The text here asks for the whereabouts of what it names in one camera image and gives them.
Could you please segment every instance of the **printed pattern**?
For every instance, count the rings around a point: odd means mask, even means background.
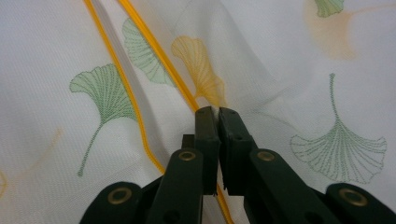
[[[387,141],[384,137],[370,140],[358,136],[341,121],[335,107],[333,83],[330,74],[330,92],[335,123],[328,133],[317,139],[295,135],[291,149],[298,159],[335,181],[356,181],[367,184],[384,166]]]
[[[352,18],[361,13],[396,7],[396,4],[345,11],[343,2],[316,0],[315,4],[312,0],[305,0],[304,20],[312,38],[329,58],[352,60],[357,57],[349,40],[349,24]]]
[[[100,114],[99,127],[93,134],[78,171],[78,176],[82,176],[92,144],[101,128],[112,119],[124,117],[136,120],[136,117],[114,64],[78,74],[70,82],[70,91],[90,95]]]
[[[201,39],[180,36],[172,43],[172,52],[189,70],[196,92],[194,97],[205,97],[215,106],[226,106],[224,83],[215,75]]]
[[[315,0],[318,6],[318,16],[330,17],[344,9],[344,0]]]
[[[128,49],[131,62],[141,69],[151,82],[175,87],[174,82],[163,68],[151,46],[131,19],[125,21],[122,32],[125,36],[125,47]]]

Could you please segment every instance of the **brass grommet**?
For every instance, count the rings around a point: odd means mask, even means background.
[[[116,194],[122,194],[121,197],[116,197]],[[107,196],[107,200],[109,203],[112,204],[120,204],[120,203],[125,203],[126,201],[128,201],[132,196],[132,191],[128,188],[117,188],[117,189],[113,189]]]
[[[195,153],[190,151],[183,151],[178,154],[178,157],[183,161],[192,161],[193,159],[195,159]]]
[[[339,194],[342,199],[355,206],[363,207],[368,203],[366,197],[353,189],[340,189]]]
[[[273,161],[275,159],[274,154],[267,151],[261,151],[257,153],[257,157],[262,161]]]

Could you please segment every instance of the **clamp jaw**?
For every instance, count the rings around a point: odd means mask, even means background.
[[[244,196],[250,223],[396,223],[396,215],[364,189],[338,183],[326,194],[309,188],[279,154],[257,147],[238,113],[222,107],[195,113],[165,174],[142,189],[119,182],[103,189],[80,223],[201,223],[203,195],[224,188]]]

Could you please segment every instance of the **yellow line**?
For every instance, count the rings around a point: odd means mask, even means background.
[[[166,56],[166,54],[163,51],[163,49],[161,48],[160,44],[157,42],[154,35],[151,33],[151,31],[149,30],[147,25],[141,19],[141,17],[137,13],[137,11],[134,9],[132,4],[128,0],[120,0],[120,4],[124,7],[125,11],[128,13],[128,15],[134,21],[134,24],[140,30],[143,37],[146,38],[146,40],[150,44],[152,50],[155,52],[158,59],[163,64],[163,67],[166,69],[166,71],[169,73],[171,78],[174,80],[175,84],[177,85],[177,88],[179,89],[180,93],[182,94],[182,96],[186,100],[187,104],[192,109],[192,111],[196,111],[197,109],[199,109],[198,104],[196,103],[194,97],[192,96],[191,92],[187,88],[183,79],[178,74],[176,68],[172,65],[171,61]]]
[[[221,191],[219,184],[217,185],[217,190],[218,190],[217,199],[218,199],[218,203],[221,208],[221,213],[223,214],[223,217],[224,217],[225,221],[227,222],[227,224],[233,224],[233,219],[231,218],[230,209],[228,209],[228,205],[225,202],[225,198],[224,198],[224,195]]]
[[[105,32],[105,29],[103,28],[102,23],[100,22],[97,14],[95,12],[95,9],[94,9],[94,7],[92,5],[91,0],[84,0],[84,2],[87,5],[87,8],[88,8],[88,10],[91,13],[93,20],[95,21],[95,24],[96,24],[96,26],[97,26],[97,28],[99,30],[99,33],[100,33],[101,37],[105,41],[107,50],[109,51],[110,56],[111,56],[114,64],[117,67],[117,70],[119,70],[121,81],[122,81],[122,83],[124,85],[125,90],[128,93],[128,96],[129,96],[129,99],[130,99],[130,101],[132,103],[132,106],[134,107],[134,113],[136,115],[137,123],[139,124],[140,134],[141,134],[142,141],[143,141],[143,147],[144,147],[144,149],[146,151],[146,154],[148,155],[148,158],[158,168],[158,170],[163,174],[164,173],[163,166],[158,162],[157,158],[155,158],[155,156],[153,155],[153,153],[151,152],[151,150],[149,148],[149,141],[148,141],[147,136],[146,136],[146,129],[145,129],[145,125],[144,125],[142,116],[140,114],[140,109],[139,109],[139,107],[137,105],[136,99],[134,98],[134,93],[132,91],[131,86],[129,85],[128,79],[126,78],[126,76],[125,76],[125,74],[123,72],[123,69],[122,69],[122,67],[120,65],[120,61],[119,61],[119,59],[117,57],[117,54],[114,51],[113,47],[111,46],[110,40],[108,39],[108,37],[106,35],[106,32]]]

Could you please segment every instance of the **hole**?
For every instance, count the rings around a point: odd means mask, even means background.
[[[166,224],[177,223],[180,220],[180,213],[177,210],[167,211],[163,215],[163,221]]]
[[[274,154],[267,151],[261,151],[257,153],[257,157],[262,161],[273,161],[275,159]]]
[[[195,153],[192,153],[190,151],[184,151],[178,154],[178,157],[183,161],[192,161],[193,159],[195,159]]]
[[[305,219],[308,221],[308,223],[311,224],[321,224],[323,223],[323,218],[321,218],[320,215],[314,213],[314,212],[306,212],[305,213]]]
[[[340,189],[339,194],[342,199],[355,206],[362,207],[368,203],[366,197],[353,189]]]
[[[108,196],[107,200],[112,204],[121,204],[128,201],[132,196],[132,191],[128,188],[117,188],[112,190]]]

